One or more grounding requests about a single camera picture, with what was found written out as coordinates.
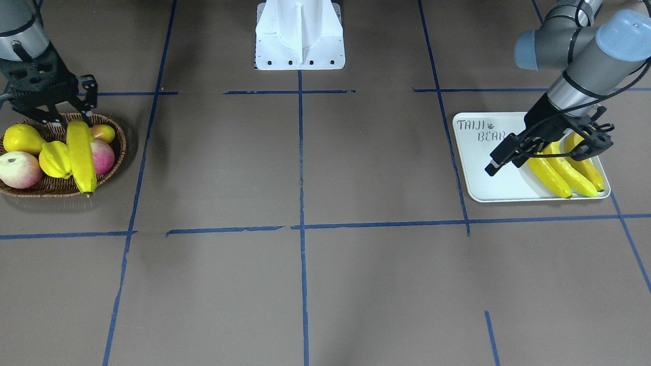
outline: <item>tray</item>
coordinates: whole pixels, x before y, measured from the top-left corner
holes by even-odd
[[[533,174],[527,164],[519,169],[509,163],[495,176],[484,168],[490,163],[490,152],[507,136],[525,129],[525,112],[459,113],[452,120],[454,138],[464,171],[465,184],[472,199],[482,203],[522,201],[576,201],[604,199],[610,196],[611,187],[599,157],[592,163],[603,176],[605,189],[597,197],[573,193],[569,199],[560,198],[549,191]]]
[[[61,113],[61,116],[67,121],[81,119],[79,113]],[[124,157],[126,155],[126,136],[122,128],[112,119],[103,115],[93,115],[90,117],[93,124],[108,124],[115,130],[115,139],[111,143],[111,148],[115,153],[115,165],[106,174],[97,176],[97,186],[100,187],[106,183],[115,173],[120,169]],[[40,135],[47,141],[59,140],[63,141],[65,137],[65,130],[60,126],[53,126],[52,124],[40,124],[31,119],[23,119],[18,123],[29,124],[38,130]],[[0,136],[0,155],[6,153],[2,142],[4,141],[4,134]],[[50,198],[50,197],[72,197],[81,195],[77,189],[74,179],[52,178],[44,175],[43,179],[31,188],[22,190],[11,188],[0,180],[0,193],[11,197],[25,197],[25,198]]]

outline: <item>yellow banana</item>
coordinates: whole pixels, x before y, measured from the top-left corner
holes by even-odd
[[[561,148],[559,147],[559,142],[552,142],[547,146],[542,152],[543,154],[560,154]],[[586,196],[586,197],[597,197],[597,189],[594,187],[588,178],[581,175],[577,172],[570,163],[564,158],[548,158],[549,164],[558,172],[558,174],[565,179],[565,181],[572,187],[576,192]]]
[[[576,145],[578,145],[582,140],[583,137],[581,137],[581,135],[577,134],[576,132],[572,132],[568,137],[565,138],[565,151],[572,151],[572,149],[576,147]],[[599,174],[599,171],[597,171],[597,168],[594,167],[594,164],[590,161],[590,159],[585,159],[577,162],[576,160],[568,157],[567,161],[574,169],[576,169],[576,171],[588,178],[588,180],[594,184],[594,187],[597,189],[597,191],[603,192],[605,189],[603,177],[601,174]]]
[[[61,141],[44,143],[38,162],[43,172],[53,178],[68,179],[72,175],[68,146]]]
[[[545,158],[529,158],[527,165],[540,181],[549,188],[555,195],[562,198],[570,198],[572,189],[570,185],[561,177]]]
[[[66,142],[70,154],[72,177],[77,188],[87,197],[90,197],[97,188],[97,175],[92,160],[90,142],[94,139],[90,128],[82,120],[73,120],[68,123]]]

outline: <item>white tray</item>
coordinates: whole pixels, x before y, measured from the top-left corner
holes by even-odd
[[[502,167],[495,176],[484,168],[490,163],[490,153],[507,136],[525,129],[525,112],[459,113],[452,120],[454,137],[464,170],[468,194],[475,201],[522,202],[522,201],[575,201],[604,199],[611,187],[603,171],[599,157],[592,163],[603,177],[604,191],[597,197],[585,197],[576,192],[569,199],[560,198],[549,191],[533,174],[527,164],[519,169],[513,163]]]

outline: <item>gray surface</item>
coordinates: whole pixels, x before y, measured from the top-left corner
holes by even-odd
[[[616,200],[476,203],[452,134],[462,206],[444,121],[526,111],[542,91],[413,92],[435,87],[421,13],[393,0],[344,1],[346,68],[301,75],[305,91],[346,93],[226,95],[299,89],[297,72],[252,67],[259,2],[178,2],[159,86],[179,94],[100,97],[132,148],[91,201],[0,198],[0,365],[494,365],[493,339],[505,366],[648,363],[633,251],[651,266],[648,91],[606,103]],[[100,92],[154,92],[172,3],[45,0],[43,15]],[[442,89],[556,78],[512,60],[540,24],[531,1],[422,5]],[[5,104],[0,128],[20,119]],[[463,207],[484,222],[470,237]],[[316,225],[304,241],[301,213]]]

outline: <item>yellow fruit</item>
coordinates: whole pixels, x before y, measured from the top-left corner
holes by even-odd
[[[38,156],[45,142],[36,128],[19,123],[7,128],[3,146],[7,152],[22,151]]]
[[[108,124],[95,124],[91,130],[94,138],[102,140],[109,145],[115,138],[115,130]]]
[[[72,167],[72,177],[77,188],[87,197],[90,197],[97,188],[97,175],[92,160],[90,142],[93,140],[92,133],[86,122],[73,120],[68,123],[66,141]]]
[[[72,175],[68,146],[61,141],[44,143],[38,162],[43,172],[52,178],[68,179]]]
[[[555,195],[562,198],[570,198],[572,189],[545,158],[529,158],[527,165],[540,181]]]
[[[543,151],[543,154],[560,154],[561,148],[559,147],[559,142],[552,142],[547,146]],[[572,187],[576,192],[582,194],[586,197],[597,197],[599,193],[594,187],[588,178],[584,177],[581,173],[576,171],[570,163],[568,163],[565,158],[548,158],[547,161],[551,164],[551,167],[558,172],[558,174],[565,179],[565,181]]]
[[[582,140],[583,137],[581,137],[581,135],[577,134],[576,132],[572,132],[568,137],[565,138],[565,151],[572,151],[572,149],[576,147],[576,145],[578,145]],[[597,168],[595,168],[590,159],[585,159],[577,162],[576,160],[568,157],[567,161],[574,169],[576,169],[576,171],[588,178],[588,180],[594,185],[597,191],[603,192],[605,189],[603,177],[601,174],[599,174],[599,171]]]

